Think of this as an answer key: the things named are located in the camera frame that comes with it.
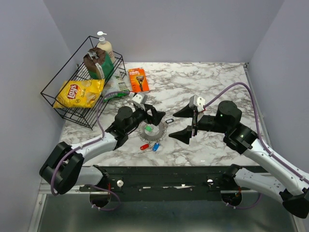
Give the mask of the key with black tag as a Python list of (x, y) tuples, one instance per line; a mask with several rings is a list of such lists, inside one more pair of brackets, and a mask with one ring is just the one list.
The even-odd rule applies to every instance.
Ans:
[(170, 123), (173, 123), (174, 122), (174, 119), (173, 118), (169, 118), (165, 121), (166, 124), (170, 124)]

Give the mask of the key with green tag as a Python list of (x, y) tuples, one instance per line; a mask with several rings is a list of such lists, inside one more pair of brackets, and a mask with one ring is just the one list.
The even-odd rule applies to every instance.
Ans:
[(148, 131), (148, 132), (152, 132), (153, 131), (153, 128), (151, 127), (151, 126), (145, 126), (145, 128), (144, 128), (146, 131)]

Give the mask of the round metal keyring disc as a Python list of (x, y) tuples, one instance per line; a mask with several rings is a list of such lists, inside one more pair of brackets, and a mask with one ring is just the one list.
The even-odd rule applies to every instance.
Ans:
[(158, 126), (142, 122), (138, 127), (139, 138), (144, 142), (159, 142), (167, 134), (167, 124), (160, 122)]

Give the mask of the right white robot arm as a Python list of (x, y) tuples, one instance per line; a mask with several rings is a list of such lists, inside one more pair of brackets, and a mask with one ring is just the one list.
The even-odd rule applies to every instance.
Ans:
[(219, 103), (215, 116), (204, 115), (201, 103), (190, 102), (173, 114), (174, 117), (191, 118), (186, 129), (171, 133), (171, 138), (189, 144), (198, 131), (224, 134), (223, 142), (240, 155), (253, 160), (272, 177), (254, 174), (244, 167), (232, 164), (222, 177), (227, 189), (236, 186), (258, 191), (282, 203), (298, 218), (309, 215), (309, 174), (280, 156), (258, 134), (240, 122), (242, 112), (232, 101)]

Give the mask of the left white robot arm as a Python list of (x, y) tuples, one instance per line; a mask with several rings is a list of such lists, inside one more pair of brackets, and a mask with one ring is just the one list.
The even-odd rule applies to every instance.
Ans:
[(104, 171), (96, 166), (84, 166), (84, 163), (120, 148), (142, 122), (158, 126), (165, 114), (149, 104), (144, 109), (123, 106), (118, 109), (114, 122), (101, 135), (79, 144), (58, 143), (39, 175), (50, 184), (51, 193), (55, 196), (80, 185), (104, 190), (107, 185)]

